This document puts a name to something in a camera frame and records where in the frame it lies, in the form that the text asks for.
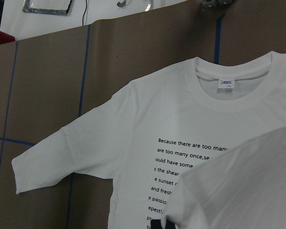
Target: clothing tag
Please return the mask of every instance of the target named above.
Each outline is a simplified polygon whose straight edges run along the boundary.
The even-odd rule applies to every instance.
[[[234,79],[219,79],[218,88],[234,88]]]

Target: folded sleeve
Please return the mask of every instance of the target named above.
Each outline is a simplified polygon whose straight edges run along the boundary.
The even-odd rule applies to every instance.
[[[128,152],[136,95],[129,83],[108,102],[14,158],[16,193],[55,185],[72,172],[113,178]]]

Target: blue grid line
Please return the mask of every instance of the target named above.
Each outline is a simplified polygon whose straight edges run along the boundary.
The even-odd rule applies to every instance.
[[[89,39],[90,39],[90,28],[91,28],[91,25],[88,25],[87,40],[86,40],[86,52],[85,52],[85,62],[84,62],[84,68],[83,68],[83,72],[82,72],[82,88],[81,88],[81,96],[80,96],[80,105],[79,105],[79,109],[78,109],[78,117],[80,117],[82,115],[82,102],[83,102],[84,87],[85,87],[85,80],[86,80],[86,70],[87,70],[87,61],[88,61],[88,49],[89,49]],[[69,221],[70,221],[71,197],[72,197],[73,181],[74,181],[74,173],[71,174],[69,199],[68,199],[68,208],[67,208],[67,218],[66,218],[66,229],[68,229]]]
[[[0,169],[1,169],[1,164],[2,164],[2,156],[3,156],[4,142],[5,142],[4,139],[5,139],[5,134],[6,134],[6,127],[7,127],[8,115],[9,115],[9,108],[10,108],[11,89],[12,89],[13,79],[14,79],[14,74],[15,74],[17,51],[18,51],[18,42],[16,42],[16,45],[15,45],[15,56],[14,56],[13,70],[12,70],[12,75],[11,75],[11,80],[10,80],[9,98],[8,98],[8,104],[7,104],[6,114],[5,114],[3,141],[2,141],[1,152],[0,152]]]
[[[215,51],[214,51],[214,63],[219,64],[219,50],[220,50],[220,38],[221,38],[221,22],[223,14],[219,19],[216,20],[216,35],[215,35]]]
[[[10,139],[10,138],[4,138],[4,137],[0,137],[0,141],[12,142],[12,143],[22,144],[22,145],[27,145],[27,146],[36,145],[35,143],[32,143],[32,142],[25,142],[25,141],[20,141],[20,140],[15,140],[15,139]]]

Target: brown surface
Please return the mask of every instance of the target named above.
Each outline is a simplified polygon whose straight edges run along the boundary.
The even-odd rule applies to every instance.
[[[286,52],[286,1],[236,0],[203,10],[199,0],[90,26],[82,113],[106,102],[130,80],[199,56],[213,62],[222,20],[220,64],[270,50]],[[19,41],[6,137],[37,143],[78,116],[88,26]],[[0,46],[0,137],[3,137],[15,43]],[[107,228],[112,181],[74,175],[58,185],[15,194],[10,161],[29,146],[4,142],[0,229]],[[72,185],[69,197],[69,186]],[[71,200],[68,215],[68,201]]]
[[[0,46],[0,137],[3,137],[4,132],[14,56],[14,42]]]

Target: black cable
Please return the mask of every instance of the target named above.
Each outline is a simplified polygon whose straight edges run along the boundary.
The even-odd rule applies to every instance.
[[[87,0],[86,0],[85,12],[84,12],[84,14],[83,14],[83,16],[82,16],[82,25],[83,25],[83,26],[84,26],[84,16],[85,16],[85,14],[86,14],[86,11],[87,11]]]

